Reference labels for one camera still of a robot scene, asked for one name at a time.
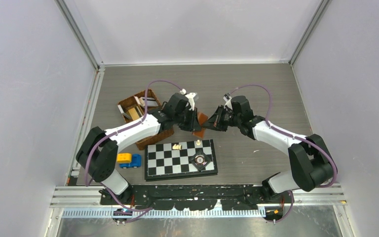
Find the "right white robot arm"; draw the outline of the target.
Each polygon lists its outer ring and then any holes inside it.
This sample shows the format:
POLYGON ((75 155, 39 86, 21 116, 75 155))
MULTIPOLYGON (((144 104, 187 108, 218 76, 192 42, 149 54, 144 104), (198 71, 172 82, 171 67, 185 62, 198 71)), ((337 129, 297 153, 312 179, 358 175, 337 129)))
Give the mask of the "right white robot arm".
POLYGON ((272 124, 267 118, 254 115, 245 96, 228 97, 203 127, 227 131, 237 127, 256 141, 267 143, 288 156, 290 170, 279 172, 262 182, 262 196, 267 202, 276 202, 285 191, 301 189, 309 192, 316 187, 328 187, 338 170, 323 138, 317 134, 299 135, 272 124))

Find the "white magnetic stripe card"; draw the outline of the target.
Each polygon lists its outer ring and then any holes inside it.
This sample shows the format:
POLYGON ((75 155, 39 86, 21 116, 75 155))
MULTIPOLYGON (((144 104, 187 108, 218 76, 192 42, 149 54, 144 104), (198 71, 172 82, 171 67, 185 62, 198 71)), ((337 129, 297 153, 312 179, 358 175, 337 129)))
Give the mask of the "white magnetic stripe card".
POLYGON ((134 96, 136 103, 141 107, 158 107, 158 102, 152 97, 137 97, 134 96))

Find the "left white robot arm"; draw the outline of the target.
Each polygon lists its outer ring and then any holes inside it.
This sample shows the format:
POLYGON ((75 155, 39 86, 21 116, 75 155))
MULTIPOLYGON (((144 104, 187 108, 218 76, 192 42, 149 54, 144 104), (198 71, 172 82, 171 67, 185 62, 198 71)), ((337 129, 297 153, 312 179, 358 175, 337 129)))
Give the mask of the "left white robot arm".
POLYGON ((200 131, 197 119, 195 92, 173 94, 162 107, 148 111, 142 118, 117 128, 90 129, 79 151, 76 161, 91 178, 102 183, 113 193, 119 204, 127 204, 132 197, 129 182, 115 169, 116 157, 123 149, 147 137, 158 135, 177 125, 183 131, 200 131))

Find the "brown leather card holder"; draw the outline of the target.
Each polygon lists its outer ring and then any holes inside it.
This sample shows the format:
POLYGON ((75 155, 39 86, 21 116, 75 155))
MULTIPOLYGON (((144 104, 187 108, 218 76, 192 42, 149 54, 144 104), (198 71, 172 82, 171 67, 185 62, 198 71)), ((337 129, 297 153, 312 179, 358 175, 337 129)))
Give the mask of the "brown leather card holder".
POLYGON ((199 131, 193 131, 192 135, 202 140, 204 138, 204 134, 205 134, 205 130, 206 130, 206 128, 203 127, 203 124, 208 120, 208 116, 202 112, 198 112, 197 113, 197 120, 198 120, 198 123, 200 125, 200 130, 199 131))

